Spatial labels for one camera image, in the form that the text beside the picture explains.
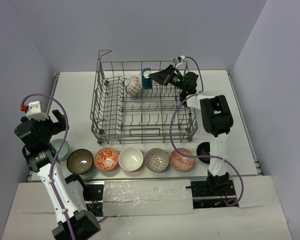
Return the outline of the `blue triangle pattern bowl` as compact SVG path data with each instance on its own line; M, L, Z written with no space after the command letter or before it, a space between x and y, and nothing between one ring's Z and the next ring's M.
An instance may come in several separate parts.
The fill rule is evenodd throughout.
M141 84L143 90L150 90L153 88L152 79L149 77L151 69L149 67L143 68L140 72Z

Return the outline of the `white bowl red diamond pattern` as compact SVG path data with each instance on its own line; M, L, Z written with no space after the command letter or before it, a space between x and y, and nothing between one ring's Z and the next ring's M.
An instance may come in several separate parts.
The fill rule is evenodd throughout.
M131 76L124 80L124 86L126 88L126 93L131 97L136 97L141 93L142 81L139 76Z

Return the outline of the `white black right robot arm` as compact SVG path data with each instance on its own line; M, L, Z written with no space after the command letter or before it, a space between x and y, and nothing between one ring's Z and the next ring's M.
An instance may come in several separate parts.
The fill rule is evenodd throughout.
M180 104L172 114L169 125L169 138L173 147L172 126L175 117L182 106L198 109L201 112L203 128L213 137L210 142L210 154L198 155L198 158L209 158L207 170L207 190L213 195L219 195L229 184L230 175L226 167L227 139L234 124L227 99L224 95L207 96L197 91L197 79L203 82L201 73L188 71L184 75L174 66L151 73L148 77L162 86L168 84L181 90Z

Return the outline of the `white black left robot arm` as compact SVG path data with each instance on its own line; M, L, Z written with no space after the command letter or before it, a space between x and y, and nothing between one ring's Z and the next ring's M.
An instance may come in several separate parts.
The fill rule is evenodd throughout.
M54 208L57 227L52 230L56 240L88 240L101 230L95 215L87 210L84 197L88 187L81 177L64 177L59 153L51 138L69 129L68 119L58 110L53 111L57 122L42 110L30 107L14 130L24 143L22 154L30 171L43 183Z

